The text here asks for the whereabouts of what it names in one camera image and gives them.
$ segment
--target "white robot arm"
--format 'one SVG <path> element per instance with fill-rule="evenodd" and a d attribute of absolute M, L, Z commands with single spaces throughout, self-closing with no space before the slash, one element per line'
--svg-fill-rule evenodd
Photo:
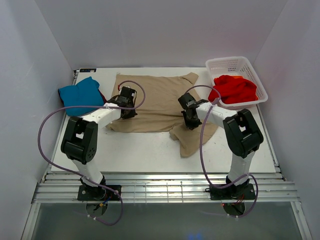
<path fill-rule="evenodd" d="M 230 184 L 241 176 L 248 175 L 252 158 L 264 140 L 251 112 L 247 109 L 228 110 L 216 105 L 212 107 L 206 100 L 196 101 L 190 93 L 185 93 L 178 101 L 183 108 L 182 114 L 187 129 L 197 128 L 202 124 L 200 119 L 203 120 L 207 114 L 207 121 L 224 129 L 228 146 L 232 151 L 232 162 L 226 183 Z M 249 192 L 253 190 L 248 176 L 241 178 L 229 188 L 210 186 L 211 199 L 214 198 L 213 194 L 218 199 L 242 196 L 248 190 Z"/>
<path fill-rule="evenodd" d="M 80 186 L 78 193 L 77 199 L 79 201 L 100 200 L 106 195 L 104 189 L 88 181 L 89 179 L 95 183 L 106 185 L 106 180 L 94 159 L 97 151 L 98 129 L 120 118 L 129 119 L 137 115 L 134 109 L 112 108 L 134 108 L 136 94 L 137 92 L 134 89 L 124 86 L 121 88 L 119 95 L 112 97 L 104 105 L 105 108 L 97 109 L 82 117 L 70 117 L 64 132 L 61 151 L 72 160 L 79 172 L 84 175 L 80 179 L 82 186 Z"/>
<path fill-rule="evenodd" d="M 196 108 L 196 113 L 199 119 L 205 119 L 211 105 L 212 104 L 210 102 L 205 102 Z M 224 120 L 227 118 L 234 119 L 233 117 L 237 115 L 238 115 L 238 112 L 234 110 L 228 110 L 219 106 L 214 106 L 210 112 L 210 115 L 207 121 L 225 129 Z M 255 155 L 255 152 L 256 152 L 255 150 L 251 150 L 250 153 L 244 158 L 241 155 L 240 156 L 236 155 L 234 152 L 232 153 L 232 162 L 231 162 L 230 171 L 228 173 L 228 179 L 231 182 L 233 182 L 243 174 L 249 173 L 250 164 L 251 164 L 252 158 Z M 234 185 L 236 186 L 241 185 L 244 182 L 246 182 L 248 178 L 249 178 L 248 176 L 243 177 L 242 179 L 237 181 Z"/>

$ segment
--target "glass panel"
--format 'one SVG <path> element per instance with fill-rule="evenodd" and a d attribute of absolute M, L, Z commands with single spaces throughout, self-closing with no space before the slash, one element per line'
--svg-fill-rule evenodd
<path fill-rule="evenodd" d="M 33 240 L 300 240 L 290 202 L 258 202 L 244 218 L 225 213 L 220 203 L 125 204 L 121 221 L 105 226 L 86 214 L 82 203 L 41 204 Z M 119 204 L 109 204 L 102 218 L 114 221 Z"/>

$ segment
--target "white wall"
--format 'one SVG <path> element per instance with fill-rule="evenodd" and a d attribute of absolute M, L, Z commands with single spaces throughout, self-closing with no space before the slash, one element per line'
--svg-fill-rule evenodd
<path fill-rule="evenodd" d="M 254 67 L 281 170 L 294 180 L 313 239 L 320 239 L 320 1 L 289 0 Z"/>
<path fill-rule="evenodd" d="M 72 69 L 253 62 L 287 0 L 35 0 Z"/>
<path fill-rule="evenodd" d="M 41 120 L 60 106 L 57 89 L 72 71 L 34 0 L 0 0 L 0 238 L 20 239 L 46 163 L 37 147 Z M 48 122 L 50 156 L 62 115 Z"/>

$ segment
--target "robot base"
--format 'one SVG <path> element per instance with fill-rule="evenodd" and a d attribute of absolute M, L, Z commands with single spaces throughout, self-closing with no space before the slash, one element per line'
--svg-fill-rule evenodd
<path fill-rule="evenodd" d="M 106 185 L 106 187 L 111 188 L 115 191 L 118 191 L 119 195 L 121 196 L 121 185 Z M 105 196 L 107 198 L 110 198 L 109 201 L 119 201 L 120 200 L 118 195 L 116 195 L 114 192 L 112 192 L 110 190 L 106 190 Z M 102 202 L 104 201 L 104 199 L 94 198 L 84 185 L 81 185 L 79 187 L 77 200 L 78 201 L 102 201 Z"/>
<path fill-rule="evenodd" d="M 231 187 L 217 189 L 214 187 L 207 188 L 206 192 L 210 193 L 211 200 L 236 200 L 243 195 L 243 200 L 254 200 L 256 198 L 254 186 L 248 183 L 247 186 L 239 193 L 234 194 Z"/>

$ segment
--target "laundry basket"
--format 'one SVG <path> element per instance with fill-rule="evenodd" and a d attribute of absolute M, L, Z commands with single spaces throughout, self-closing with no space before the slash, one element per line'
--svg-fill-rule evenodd
<path fill-rule="evenodd" d="M 250 108 L 256 104 L 263 103 L 268 100 L 268 95 L 264 89 L 264 86 L 262 86 L 259 77 L 246 57 L 231 56 L 214 58 L 206 61 L 205 65 L 209 71 L 213 86 L 215 85 L 214 79 L 220 77 L 221 75 L 242 76 L 256 85 L 256 96 L 258 97 L 258 100 L 233 104 L 225 104 L 222 102 L 222 100 L 220 100 L 219 105 L 222 108 L 230 110 Z"/>

